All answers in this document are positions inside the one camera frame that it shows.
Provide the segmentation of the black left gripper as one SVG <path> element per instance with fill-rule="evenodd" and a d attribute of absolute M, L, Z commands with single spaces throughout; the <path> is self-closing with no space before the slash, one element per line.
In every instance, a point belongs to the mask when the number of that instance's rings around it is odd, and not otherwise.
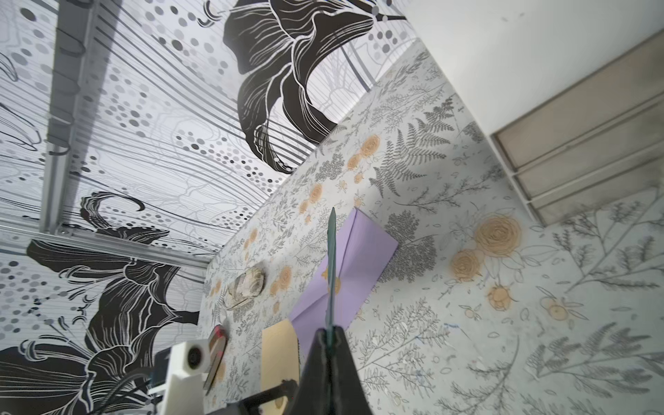
<path fill-rule="evenodd" d="M 298 388 L 295 380 L 283 380 L 212 415 L 285 414 L 287 406 L 293 415 L 372 415 L 343 329 L 335 326 L 331 336 L 327 347 L 327 330 L 314 335 Z"/>

